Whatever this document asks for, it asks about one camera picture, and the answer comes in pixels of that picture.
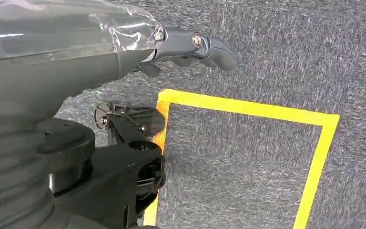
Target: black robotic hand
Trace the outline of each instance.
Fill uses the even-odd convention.
[[[198,31],[165,29],[155,36],[162,44],[132,72],[141,71],[149,77],[156,77],[161,69],[154,63],[166,61],[187,67],[199,60],[206,66],[222,70],[232,70],[238,65],[237,57],[225,43]]]

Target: screw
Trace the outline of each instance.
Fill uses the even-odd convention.
[[[198,33],[194,33],[192,37],[192,43],[196,48],[201,47],[201,45],[203,44],[201,35],[199,35]]]
[[[163,41],[163,38],[164,38],[164,34],[163,34],[163,32],[157,32],[157,33],[155,34],[155,40],[156,40],[157,42],[161,42],[161,41]]]
[[[101,120],[103,125],[106,125],[107,124],[107,118],[106,117],[103,117]]]

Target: black bracket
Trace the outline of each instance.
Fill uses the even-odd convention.
[[[108,129],[116,131],[120,140],[96,148],[90,179],[56,202],[62,210],[109,229],[133,228],[165,184],[165,159],[160,147],[130,121],[113,114],[105,117]]]

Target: yellow rectangle marking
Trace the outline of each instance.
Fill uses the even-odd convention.
[[[153,138],[153,141],[161,147],[162,153],[165,147],[170,104],[180,104],[203,109],[322,126],[322,132],[318,144],[316,145],[293,226],[293,229],[305,229],[320,176],[325,165],[326,156],[329,152],[337,123],[340,119],[338,114],[325,114],[321,112],[166,89],[158,94],[158,103],[156,106],[158,111],[165,117],[165,128]],[[156,198],[156,200],[146,209],[144,214],[144,225],[155,226],[157,210],[158,198]]]

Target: ribbed black cylinder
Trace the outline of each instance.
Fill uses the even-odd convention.
[[[15,129],[0,126],[0,229],[38,228],[54,209],[46,162],[37,154],[44,133]]]

